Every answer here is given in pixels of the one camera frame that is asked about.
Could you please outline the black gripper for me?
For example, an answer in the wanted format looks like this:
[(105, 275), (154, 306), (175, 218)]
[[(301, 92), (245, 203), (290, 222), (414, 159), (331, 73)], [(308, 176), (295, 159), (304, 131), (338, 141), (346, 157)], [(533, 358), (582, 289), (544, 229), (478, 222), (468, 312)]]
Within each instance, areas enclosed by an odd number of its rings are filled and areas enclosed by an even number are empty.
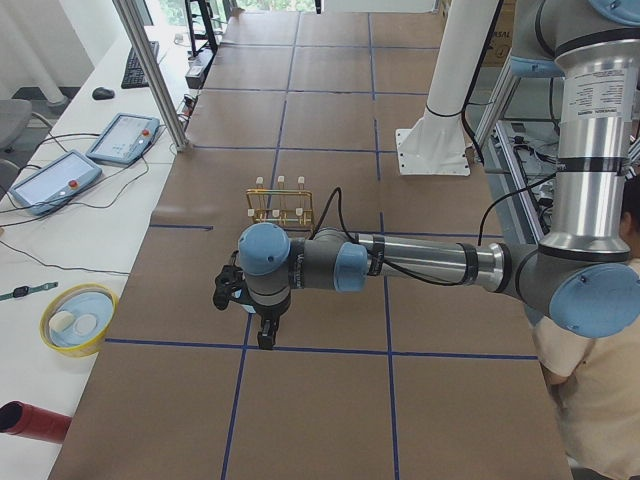
[(257, 343), (260, 349), (273, 349), (276, 343), (276, 325), (279, 324), (280, 318), (290, 307), (290, 300), (283, 301), (274, 305), (262, 305), (255, 303), (253, 308), (261, 317), (261, 327), (257, 333)]

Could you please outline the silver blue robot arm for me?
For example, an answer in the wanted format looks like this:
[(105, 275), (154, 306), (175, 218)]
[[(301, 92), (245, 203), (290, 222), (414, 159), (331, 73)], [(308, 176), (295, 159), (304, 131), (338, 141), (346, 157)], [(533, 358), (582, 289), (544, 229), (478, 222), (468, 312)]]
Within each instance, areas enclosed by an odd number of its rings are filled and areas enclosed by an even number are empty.
[(454, 287), (477, 284), (522, 301), (587, 338), (616, 334), (639, 314), (639, 278), (618, 234), (639, 77), (635, 1), (521, 1), (515, 57), (555, 63), (564, 76), (550, 231), (535, 245), (469, 245), (346, 229), (292, 239), (260, 223), (215, 281), (214, 305), (250, 306), (258, 343), (275, 344), (295, 289), (360, 291), (374, 276)]

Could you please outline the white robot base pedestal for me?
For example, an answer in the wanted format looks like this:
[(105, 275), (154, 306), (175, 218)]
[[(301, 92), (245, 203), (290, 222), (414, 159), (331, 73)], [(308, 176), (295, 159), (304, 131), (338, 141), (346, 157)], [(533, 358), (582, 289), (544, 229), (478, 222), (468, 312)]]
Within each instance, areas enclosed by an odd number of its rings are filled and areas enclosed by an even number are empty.
[(404, 176), (468, 176), (462, 120), (476, 67), (501, 9), (499, 0), (450, 4), (424, 114), (396, 131), (399, 172)]

